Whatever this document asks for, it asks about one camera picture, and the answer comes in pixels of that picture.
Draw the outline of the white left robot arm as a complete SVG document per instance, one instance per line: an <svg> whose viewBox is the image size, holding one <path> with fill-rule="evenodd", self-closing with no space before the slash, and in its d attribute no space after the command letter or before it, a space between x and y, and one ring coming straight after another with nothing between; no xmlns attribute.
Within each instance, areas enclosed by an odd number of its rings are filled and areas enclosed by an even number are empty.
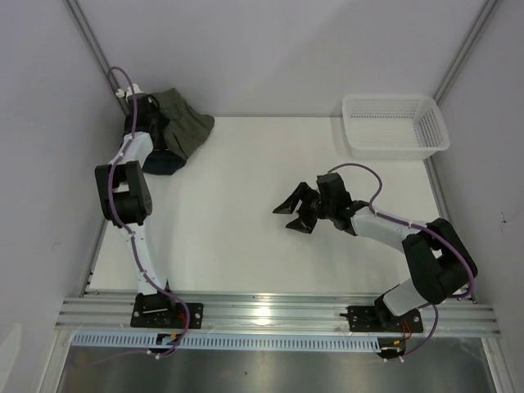
<svg viewBox="0 0 524 393"><path fill-rule="evenodd" d="M129 250L137 293L153 296L168 290L151 235L152 197L142 167L154 150L151 134L160 122L160 108L151 95L128 94L131 114L115 157L95 168L105 220L118 229Z"/></svg>

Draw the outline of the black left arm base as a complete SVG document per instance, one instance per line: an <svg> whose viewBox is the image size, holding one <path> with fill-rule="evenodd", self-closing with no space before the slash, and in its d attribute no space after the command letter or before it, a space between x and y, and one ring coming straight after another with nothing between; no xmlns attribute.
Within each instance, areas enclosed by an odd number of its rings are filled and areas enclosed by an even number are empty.
<svg viewBox="0 0 524 393"><path fill-rule="evenodd" d="M187 303L188 313L183 305L160 294L135 296L133 312L130 319L132 328L173 328L184 329L189 321L189 329L200 329L204 305L202 303Z"/></svg>

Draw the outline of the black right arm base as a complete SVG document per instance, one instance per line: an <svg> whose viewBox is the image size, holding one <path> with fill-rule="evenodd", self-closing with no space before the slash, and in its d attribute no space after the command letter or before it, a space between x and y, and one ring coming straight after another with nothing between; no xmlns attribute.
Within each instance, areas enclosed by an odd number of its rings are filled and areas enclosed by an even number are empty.
<svg viewBox="0 0 524 393"><path fill-rule="evenodd" d="M373 305L349 305L339 316L347 321L351 332L402 333L404 328L408 328L408 332L422 333L424 330L422 317L417 309L395 316L386 307L383 296L377 298Z"/></svg>

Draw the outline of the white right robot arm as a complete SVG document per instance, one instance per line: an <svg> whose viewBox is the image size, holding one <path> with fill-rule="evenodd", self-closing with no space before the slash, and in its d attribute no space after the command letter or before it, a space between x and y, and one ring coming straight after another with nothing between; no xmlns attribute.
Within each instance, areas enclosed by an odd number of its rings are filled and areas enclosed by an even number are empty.
<svg viewBox="0 0 524 393"><path fill-rule="evenodd" d="M321 219L354 237L365 237L389 246L406 259L410 277L374 302L373 318L383 330L401 324L404 315L424 305L438 305L470 287L478 269L449 221L414 223L382 213L367 201L355 200L337 173L320 175L317 187L298 184L274 209L277 215L296 214L287 228L313 232Z"/></svg>

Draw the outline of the olive green shorts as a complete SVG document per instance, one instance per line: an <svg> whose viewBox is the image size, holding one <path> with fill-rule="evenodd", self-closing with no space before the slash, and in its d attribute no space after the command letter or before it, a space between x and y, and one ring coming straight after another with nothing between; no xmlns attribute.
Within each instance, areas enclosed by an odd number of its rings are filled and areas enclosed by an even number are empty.
<svg viewBox="0 0 524 393"><path fill-rule="evenodd" d="M152 96L169 121L161 130L161 139L169 150L187 160L208 139L215 118L195 110L175 88Z"/></svg>

